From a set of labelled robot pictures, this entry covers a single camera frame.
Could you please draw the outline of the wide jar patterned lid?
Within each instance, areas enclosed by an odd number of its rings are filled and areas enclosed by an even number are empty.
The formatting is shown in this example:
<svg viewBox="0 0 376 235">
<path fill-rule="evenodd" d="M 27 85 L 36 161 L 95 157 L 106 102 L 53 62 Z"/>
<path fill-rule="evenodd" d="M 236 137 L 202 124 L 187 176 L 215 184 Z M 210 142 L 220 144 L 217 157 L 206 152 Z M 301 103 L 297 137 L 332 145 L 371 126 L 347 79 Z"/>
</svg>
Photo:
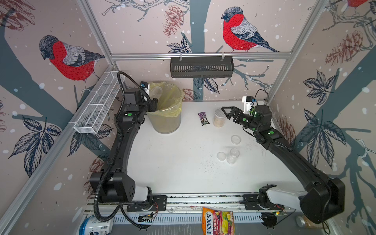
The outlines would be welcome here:
<svg viewBox="0 0 376 235">
<path fill-rule="evenodd" d="M 224 126 L 226 119 L 224 112 L 221 109 L 216 109 L 214 112 L 213 125 L 218 128 L 222 127 Z"/>
</svg>

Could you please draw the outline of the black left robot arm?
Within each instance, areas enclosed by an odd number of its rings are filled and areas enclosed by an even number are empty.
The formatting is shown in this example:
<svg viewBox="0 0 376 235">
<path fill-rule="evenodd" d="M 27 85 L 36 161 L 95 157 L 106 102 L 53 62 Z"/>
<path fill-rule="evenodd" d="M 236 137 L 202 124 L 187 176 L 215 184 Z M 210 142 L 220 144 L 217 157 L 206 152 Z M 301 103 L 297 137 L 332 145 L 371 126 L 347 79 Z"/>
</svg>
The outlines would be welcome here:
<svg viewBox="0 0 376 235">
<path fill-rule="evenodd" d="M 158 100 L 150 98 L 139 84 L 126 90 L 121 79 L 123 76 L 134 82 L 127 73 L 117 73 L 123 100 L 114 120 L 117 130 L 115 142 L 100 172 L 93 173 L 89 180 L 95 193 L 94 215 L 100 222 L 111 220 L 118 211 L 125 212 L 124 205 L 141 204 L 147 209 L 154 205 L 152 189 L 137 187 L 127 174 L 127 168 L 131 148 L 145 122 L 145 114 L 157 110 Z"/>
</svg>

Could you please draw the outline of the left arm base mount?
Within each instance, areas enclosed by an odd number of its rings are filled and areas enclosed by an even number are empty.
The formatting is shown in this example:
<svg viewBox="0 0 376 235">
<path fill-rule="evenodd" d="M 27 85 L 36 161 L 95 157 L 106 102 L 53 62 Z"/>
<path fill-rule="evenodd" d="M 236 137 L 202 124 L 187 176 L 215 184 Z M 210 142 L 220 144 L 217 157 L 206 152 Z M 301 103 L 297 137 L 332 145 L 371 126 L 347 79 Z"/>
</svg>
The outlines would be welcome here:
<svg viewBox="0 0 376 235">
<path fill-rule="evenodd" d="M 127 212 L 163 212 L 166 210 L 167 196 L 153 195 L 145 202 L 135 202 L 127 205 Z"/>
</svg>

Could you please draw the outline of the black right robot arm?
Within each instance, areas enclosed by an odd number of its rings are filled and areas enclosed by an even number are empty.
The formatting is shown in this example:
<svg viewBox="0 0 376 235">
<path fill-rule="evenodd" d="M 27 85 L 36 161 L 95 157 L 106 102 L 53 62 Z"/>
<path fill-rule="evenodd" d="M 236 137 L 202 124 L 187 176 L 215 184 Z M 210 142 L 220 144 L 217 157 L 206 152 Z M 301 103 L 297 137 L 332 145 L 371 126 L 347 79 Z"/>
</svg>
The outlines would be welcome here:
<svg viewBox="0 0 376 235">
<path fill-rule="evenodd" d="M 267 105 L 257 105 L 252 114 L 235 106 L 221 108 L 227 119 L 251 130 L 257 143 L 275 155 L 299 180 L 304 191 L 288 192 L 267 186 L 267 199 L 302 212 L 310 221 L 320 224 L 345 210 L 345 184 L 330 178 L 291 148 L 285 137 L 271 126 L 272 113 Z"/>
</svg>

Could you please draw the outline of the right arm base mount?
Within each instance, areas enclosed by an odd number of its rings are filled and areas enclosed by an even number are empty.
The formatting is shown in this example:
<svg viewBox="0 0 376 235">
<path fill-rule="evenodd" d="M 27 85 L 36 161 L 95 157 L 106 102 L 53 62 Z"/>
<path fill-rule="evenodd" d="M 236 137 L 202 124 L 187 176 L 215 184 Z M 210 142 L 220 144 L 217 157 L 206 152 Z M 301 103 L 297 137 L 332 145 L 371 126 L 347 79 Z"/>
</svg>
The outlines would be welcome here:
<svg viewBox="0 0 376 235">
<path fill-rule="evenodd" d="M 246 210 L 284 210 L 283 205 L 272 203 L 267 195 L 267 191 L 276 186 L 267 184 L 261 187 L 258 193 L 244 194 L 240 204 L 245 205 Z"/>
</svg>

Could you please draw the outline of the clear jar lid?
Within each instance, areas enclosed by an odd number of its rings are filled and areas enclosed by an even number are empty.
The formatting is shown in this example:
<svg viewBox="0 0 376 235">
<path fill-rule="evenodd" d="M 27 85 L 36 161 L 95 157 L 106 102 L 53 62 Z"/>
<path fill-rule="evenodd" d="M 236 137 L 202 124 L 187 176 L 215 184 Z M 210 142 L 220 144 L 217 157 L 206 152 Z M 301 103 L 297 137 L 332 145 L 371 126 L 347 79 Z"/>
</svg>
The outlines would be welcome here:
<svg viewBox="0 0 376 235">
<path fill-rule="evenodd" d="M 225 161 L 227 158 L 227 154 L 224 152 L 218 152 L 216 155 L 217 159 L 221 162 Z"/>
<path fill-rule="evenodd" d="M 241 143 L 241 138 L 240 136 L 238 135 L 233 135 L 231 137 L 231 142 L 234 144 L 234 145 L 239 145 Z"/>
</svg>

